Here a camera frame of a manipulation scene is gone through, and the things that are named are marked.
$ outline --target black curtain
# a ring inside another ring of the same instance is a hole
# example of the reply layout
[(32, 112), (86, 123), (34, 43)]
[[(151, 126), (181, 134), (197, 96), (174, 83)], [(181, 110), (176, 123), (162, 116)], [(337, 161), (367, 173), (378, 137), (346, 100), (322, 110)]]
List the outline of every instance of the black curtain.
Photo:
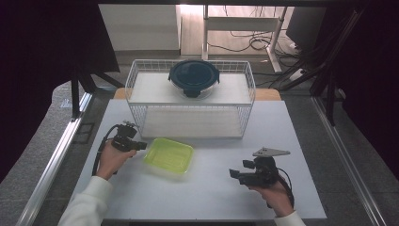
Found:
[(0, 180), (36, 133), (53, 90), (77, 74), (119, 72), (97, 4), (0, 3)]
[(374, 0), (335, 65), (343, 108), (399, 178), (399, 5)]

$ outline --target yellow-green tray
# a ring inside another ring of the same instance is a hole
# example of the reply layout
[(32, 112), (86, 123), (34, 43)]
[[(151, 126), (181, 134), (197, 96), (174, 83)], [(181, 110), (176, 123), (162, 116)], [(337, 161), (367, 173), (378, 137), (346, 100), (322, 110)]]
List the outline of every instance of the yellow-green tray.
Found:
[(158, 168), (176, 172), (187, 172), (193, 148), (166, 138), (156, 138), (144, 157), (144, 162)]

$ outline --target white wire basket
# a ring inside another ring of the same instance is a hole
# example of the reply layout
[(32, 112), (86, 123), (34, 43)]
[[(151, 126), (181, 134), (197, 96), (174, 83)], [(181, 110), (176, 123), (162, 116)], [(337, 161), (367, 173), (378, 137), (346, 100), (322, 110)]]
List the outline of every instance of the white wire basket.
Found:
[(255, 101), (247, 61), (208, 60), (220, 72), (206, 98), (187, 98), (168, 81), (180, 60), (137, 59), (125, 87), (142, 137), (241, 138)]

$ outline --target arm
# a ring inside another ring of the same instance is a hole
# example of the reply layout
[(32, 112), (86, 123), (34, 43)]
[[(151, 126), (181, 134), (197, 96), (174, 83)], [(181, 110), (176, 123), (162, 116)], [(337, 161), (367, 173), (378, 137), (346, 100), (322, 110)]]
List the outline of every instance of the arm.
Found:
[(262, 198), (273, 208), (276, 213), (275, 222), (278, 226), (304, 226), (305, 223), (291, 206), (287, 192), (280, 182), (269, 188), (249, 186), (251, 190), (258, 191)]
[(120, 152), (108, 140), (96, 176), (91, 177), (86, 189), (69, 203), (58, 225), (101, 225), (107, 210), (106, 202), (112, 191), (112, 185), (107, 180), (135, 154), (136, 151)]

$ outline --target white table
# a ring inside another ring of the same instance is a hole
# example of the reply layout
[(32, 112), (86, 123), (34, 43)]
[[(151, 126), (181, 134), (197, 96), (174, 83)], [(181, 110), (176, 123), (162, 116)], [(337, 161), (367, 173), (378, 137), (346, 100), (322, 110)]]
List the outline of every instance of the white table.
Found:
[[(133, 121), (125, 100), (111, 100), (97, 137), (74, 190), (81, 192), (91, 176), (95, 154), (103, 136), (115, 124)], [(255, 191), (239, 185), (229, 169), (242, 166), (252, 153), (267, 147), (290, 151), (275, 157), (293, 183), (295, 209), (302, 218), (326, 218), (308, 165), (283, 101), (256, 101), (242, 139), (175, 139), (194, 148), (184, 175), (157, 169), (143, 162), (147, 151), (128, 160), (110, 182), (114, 192), (105, 218), (131, 221), (262, 221), (272, 219), (272, 209)]]

